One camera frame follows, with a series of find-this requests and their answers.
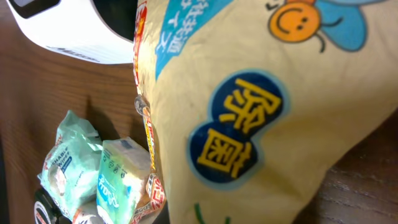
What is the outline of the large yellow snack bag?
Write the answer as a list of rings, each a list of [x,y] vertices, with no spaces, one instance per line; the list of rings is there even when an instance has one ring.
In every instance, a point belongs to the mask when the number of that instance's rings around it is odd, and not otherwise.
[[[396,1],[137,3],[171,223],[292,223],[397,108]]]

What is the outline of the teal tissue pack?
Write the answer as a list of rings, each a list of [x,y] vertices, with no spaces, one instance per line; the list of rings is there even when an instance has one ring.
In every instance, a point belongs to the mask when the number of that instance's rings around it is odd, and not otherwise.
[[[103,141],[96,203],[106,224],[129,223],[145,192],[150,154],[129,137]]]

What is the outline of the teal wet wipes pack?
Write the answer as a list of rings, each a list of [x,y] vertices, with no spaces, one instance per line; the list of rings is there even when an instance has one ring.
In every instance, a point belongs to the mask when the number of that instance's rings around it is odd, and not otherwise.
[[[69,110],[37,176],[69,220],[73,220],[78,208],[95,198],[102,150],[97,130]]]

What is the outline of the green Zam-Buk box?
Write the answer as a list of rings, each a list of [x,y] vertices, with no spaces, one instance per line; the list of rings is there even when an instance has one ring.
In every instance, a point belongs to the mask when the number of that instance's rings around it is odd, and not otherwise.
[[[34,220],[36,224],[71,224],[56,206],[47,191],[38,189],[34,194]]]

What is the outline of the orange tissue pack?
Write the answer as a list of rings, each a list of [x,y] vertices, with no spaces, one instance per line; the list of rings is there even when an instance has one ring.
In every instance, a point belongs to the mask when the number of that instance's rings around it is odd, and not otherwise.
[[[80,206],[72,220],[73,224],[103,224],[103,219],[99,216],[96,201],[88,202]]]

